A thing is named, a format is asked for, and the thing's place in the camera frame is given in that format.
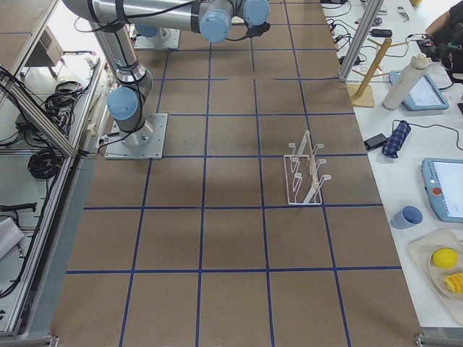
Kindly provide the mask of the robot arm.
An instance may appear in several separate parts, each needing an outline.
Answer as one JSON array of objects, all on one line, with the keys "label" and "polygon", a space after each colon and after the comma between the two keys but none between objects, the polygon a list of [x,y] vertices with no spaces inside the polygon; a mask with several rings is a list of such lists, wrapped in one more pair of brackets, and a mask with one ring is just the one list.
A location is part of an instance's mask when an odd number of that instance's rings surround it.
[{"label": "robot arm", "polygon": [[202,35],[210,43],[228,38],[235,17],[247,26],[246,37],[262,35],[270,25],[267,1],[66,1],[87,20],[120,87],[108,99],[109,112],[123,133],[145,125],[143,105],[151,89],[149,71],[136,49],[176,49],[181,31]]}]

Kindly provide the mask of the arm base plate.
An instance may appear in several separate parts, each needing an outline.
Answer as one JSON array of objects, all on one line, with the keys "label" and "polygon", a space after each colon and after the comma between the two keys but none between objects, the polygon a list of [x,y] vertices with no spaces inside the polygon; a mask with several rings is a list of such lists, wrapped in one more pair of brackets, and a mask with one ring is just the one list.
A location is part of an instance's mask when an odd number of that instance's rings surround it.
[{"label": "arm base plate", "polygon": [[162,159],[166,128],[169,115],[167,113],[151,113],[145,115],[145,124],[137,132],[124,140],[119,135],[109,140],[104,158],[106,160],[145,160]]},{"label": "arm base plate", "polygon": [[139,51],[167,51],[177,50],[180,31],[175,29],[158,28],[156,33],[138,33],[135,50]]}]

